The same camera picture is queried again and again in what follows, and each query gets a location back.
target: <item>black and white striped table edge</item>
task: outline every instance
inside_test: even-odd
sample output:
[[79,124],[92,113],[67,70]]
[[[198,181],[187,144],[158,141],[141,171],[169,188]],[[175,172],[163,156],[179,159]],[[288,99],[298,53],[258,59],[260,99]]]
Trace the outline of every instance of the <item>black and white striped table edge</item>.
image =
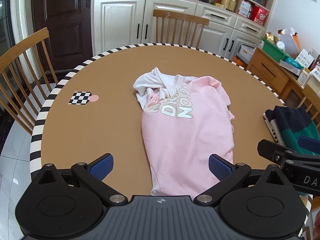
[[[265,85],[279,100],[280,102],[285,105],[285,102],[279,97],[279,95],[273,91],[273,89],[271,87],[269,87],[265,82],[263,82],[260,78],[258,78],[256,75],[252,74],[249,70],[245,70],[244,67],[239,66],[237,63],[233,62],[232,60],[229,60],[225,57],[221,57],[219,55],[216,55],[212,52],[203,50],[203,49],[197,49],[194,47],[190,47],[190,46],[184,46],[184,45],[177,45],[177,44],[168,44],[168,43],[142,43],[142,44],[134,44],[134,45],[129,45],[129,46],[123,46],[120,48],[116,48],[116,49],[111,49],[108,50],[106,52],[102,52],[94,57],[92,57],[91,59],[86,60],[85,62],[83,62],[82,64],[78,65],[77,67],[75,67],[72,71],[70,71],[56,86],[55,88],[51,91],[50,95],[48,96],[48,98],[46,99],[46,101],[44,102],[44,104],[42,105],[40,112],[37,116],[36,119],[36,123],[35,126],[33,128],[33,132],[32,132],[32,137],[31,137],[31,145],[30,145],[30,173],[33,173],[35,171],[38,171],[39,169],[42,168],[42,164],[41,164],[41,141],[42,141],[42,134],[43,134],[43,128],[44,128],[44,123],[45,120],[47,118],[48,112],[52,106],[53,101],[55,100],[55,98],[57,97],[57,95],[59,94],[59,92],[61,91],[61,89],[68,83],[68,81],[74,76],[76,75],[81,69],[83,69],[84,67],[86,67],[87,65],[89,65],[90,63],[94,62],[97,59],[100,59],[104,56],[107,56],[109,54],[112,54],[114,52],[117,51],[121,51],[124,49],[130,49],[130,48],[135,48],[135,47],[143,47],[143,46],[154,46],[154,45],[163,45],[163,46],[175,46],[175,47],[183,47],[183,48],[188,48],[188,49],[194,49],[194,50],[198,50],[204,53],[208,53],[210,55],[222,58],[236,66],[238,66],[239,68],[241,68],[242,70],[246,71],[248,74],[252,75],[254,78],[256,78],[257,80],[259,80],[263,85]],[[310,213],[310,209],[311,209],[311,201],[312,201],[312,195],[309,195],[309,199],[308,199],[308,203],[307,203],[307,218],[305,221],[305,224],[308,220],[308,215]]]

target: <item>red box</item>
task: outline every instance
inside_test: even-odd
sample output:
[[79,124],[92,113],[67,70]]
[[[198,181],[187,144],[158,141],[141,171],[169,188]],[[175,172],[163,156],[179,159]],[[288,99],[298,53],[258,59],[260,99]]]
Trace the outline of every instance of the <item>red box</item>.
[[252,10],[251,20],[264,25],[264,22],[267,19],[268,11],[260,6],[255,5]]

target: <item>white cabinet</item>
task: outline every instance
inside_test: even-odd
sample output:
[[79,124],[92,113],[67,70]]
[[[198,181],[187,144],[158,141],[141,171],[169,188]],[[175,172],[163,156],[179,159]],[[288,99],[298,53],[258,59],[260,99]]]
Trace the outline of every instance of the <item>white cabinet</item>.
[[213,5],[198,4],[195,16],[207,18],[210,22],[219,23],[230,28],[234,28],[237,16],[227,10],[221,10]]
[[258,38],[255,38],[249,34],[233,30],[232,35],[230,37],[229,44],[227,46],[226,52],[224,54],[224,57],[232,60],[234,56],[237,54],[240,45],[246,44],[249,46],[253,46],[256,43],[260,43],[261,40]]
[[233,29],[221,24],[210,22],[205,26],[201,36],[199,49],[204,49],[219,56],[224,56]]
[[145,0],[93,0],[92,4],[93,55],[141,43]]
[[[186,13],[195,15],[196,12],[196,2],[192,2],[189,0],[146,0],[146,6],[144,10],[144,17],[143,17],[143,28],[142,28],[142,40],[141,43],[149,43],[149,42],[156,42],[156,18],[153,17],[153,10],[169,10],[174,12]],[[181,21],[177,22],[177,30],[180,30]],[[185,31],[187,29],[187,24],[184,23],[182,37],[185,37]],[[164,40],[166,42],[166,31],[168,27],[168,19],[165,19],[164,22]],[[171,20],[170,28],[169,28],[169,37],[172,37],[172,32],[174,28],[174,20]],[[178,42],[178,35],[175,37],[175,42]]]
[[235,29],[256,38],[261,38],[266,33],[266,29],[263,26],[241,16],[236,21]]

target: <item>wooden chair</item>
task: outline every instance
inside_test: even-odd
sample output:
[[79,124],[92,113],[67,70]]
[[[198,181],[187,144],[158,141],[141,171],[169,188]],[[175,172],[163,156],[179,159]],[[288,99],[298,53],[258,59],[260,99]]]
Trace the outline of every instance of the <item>wooden chair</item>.
[[[34,127],[34,124],[36,122],[35,118],[33,117],[33,115],[30,113],[30,111],[28,111],[28,109],[26,108],[26,106],[23,104],[22,99],[19,97],[19,95],[17,94],[16,90],[13,87],[13,82],[9,80],[7,72],[10,74],[11,77],[13,77],[15,84],[18,86],[18,88],[20,89],[20,91],[22,92],[25,100],[28,102],[28,104],[30,105],[32,111],[38,115],[39,112],[37,111],[36,106],[32,103],[32,101],[30,100],[30,98],[28,97],[27,93],[25,92],[22,83],[20,81],[20,77],[22,77],[23,81],[25,82],[26,86],[28,87],[29,91],[31,92],[31,94],[33,95],[33,98],[35,100],[35,102],[37,103],[37,105],[39,107],[41,107],[41,103],[39,101],[39,99],[37,98],[36,94],[34,93],[31,84],[29,84],[28,79],[25,75],[25,73],[23,72],[23,69],[21,67],[20,61],[18,59],[18,57],[20,55],[22,55],[22,57],[24,57],[25,61],[27,62],[28,65],[28,69],[30,70],[30,73],[32,75],[32,77],[35,80],[35,84],[37,85],[37,87],[39,88],[39,91],[41,92],[42,96],[44,99],[47,99],[47,96],[44,92],[44,90],[42,89],[40,82],[35,74],[35,71],[33,70],[31,63],[27,57],[26,51],[28,49],[31,49],[31,51],[34,53],[35,57],[36,57],[36,61],[38,63],[38,67],[40,69],[40,72],[43,76],[44,82],[47,85],[49,91],[52,91],[52,88],[49,84],[49,81],[47,79],[47,76],[45,75],[44,72],[44,68],[41,64],[40,58],[39,58],[39,54],[37,51],[37,47],[36,45],[38,43],[41,43],[41,46],[44,50],[44,54],[45,57],[47,59],[51,74],[53,76],[53,79],[55,81],[55,83],[58,83],[58,79],[54,73],[49,55],[48,55],[48,51],[47,48],[45,46],[44,40],[46,38],[49,37],[49,32],[47,28],[44,28],[42,30],[37,31],[36,33],[30,35],[29,37],[27,37],[26,39],[24,39],[23,41],[19,42],[18,44],[16,44],[15,46],[13,46],[11,49],[9,49],[6,53],[4,53],[1,57],[0,57],[0,73],[2,74],[6,85],[9,87],[12,95],[15,98],[15,102],[14,99],[11,98],[11,96],[8,94],[8,92],[5,90],[3,84],[0,83],[0,91],[3,93],[3,95],[5,96],[5,98],[9,101],[9,104],[11,105],[11,107],[2,99],[0,98],[0,103],[4,106],[4,108],[9,112],[9,114],[29,133],[32,134],[32,130]],[[15,63],[16,65],[16,69],[17,72],[15,71],[12,63]]]
[[194,15],[189,15],[189,14],[184,14],[184,13],[178,13],[178,12],[172,12],[172,11],[165,11],[165,10],[153,10],[153,16],[156,17],[156,43],[159,42],[159,38],[158,38],[158,34],[159,34],[159,17],[162,18],[162,24],[161,24],[161,35],[160,35],[160,42],[163,43],[163,33],[164,33],[164,19],[168,18],[168,27],[167,27],[167,36],[166,36],[166,43],[169,43],[169,33],[170,33],[170,25],[171,25],[171,19],[175,19],[174,21],[174,27],[173,27],[173,34],[172,34],[172,39],[171,39],[171,43],[174,44],[174,38],[175,38],[175,34],[176,34],[176,29],[177,29],[177,21],[181,20],[181,25],[180,25],[180,32],[179,32],[179,39],[178,39],[178,43],[177,44],[181,44],[181,36],[182,36],[182,30],[183,30],[183,24],[184,22],[188,22],[188,27],[187,27],[187,31],[186,31],[186,35],[184,38],[184,42],[183,45],[187,45],[190,35],[191,35],[191,30],[192,30],[192,24],[195,23],[194,26],[194,30],[193,30],[193,34],[192,34],[192,38],[191,38],[191,42],[190,42],[190,46],[193,46],[193,41],[195,39],[195,35],[196,35],[196,31],[198,29],[198,25],[202,25],[201,26],[201,30],[200,30],[200,34],[199,34],[199,38],[196,44],[196,48],[198,48],[200,40],[201,40],[201,36],[202,36],[202,32],[203,32],[203,28],[204,26],[208,26],[209,25],[209,19],[206,18],[202,18],[202,17],[198,17],[198,16],[194,16]]
[[303,105],[306,101],[308,101],[308,104],[306,105],[306,112],[309,112],[311,107],[314,107],[316,109],[316,112],[311,114],[311,120],[316,123],[316,127],[319,130],[320,128],[320,122],[316,121],[316,117],[319,114],[320,111],[320,97],[314,92],[314,90],[309,86],[306,85],[305,88],[302,90],[304,98],[300,101],[297,108]]

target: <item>wooden dresser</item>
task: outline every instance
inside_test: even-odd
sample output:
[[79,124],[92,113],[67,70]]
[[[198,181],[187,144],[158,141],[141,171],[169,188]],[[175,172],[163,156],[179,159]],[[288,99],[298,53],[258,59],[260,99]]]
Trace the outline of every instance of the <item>wooden dresser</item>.
[[256,49],[247,70],[272,87],[290,107],[296,107],[304,97],[302,87],[294,75],[281,67],[262,49]]

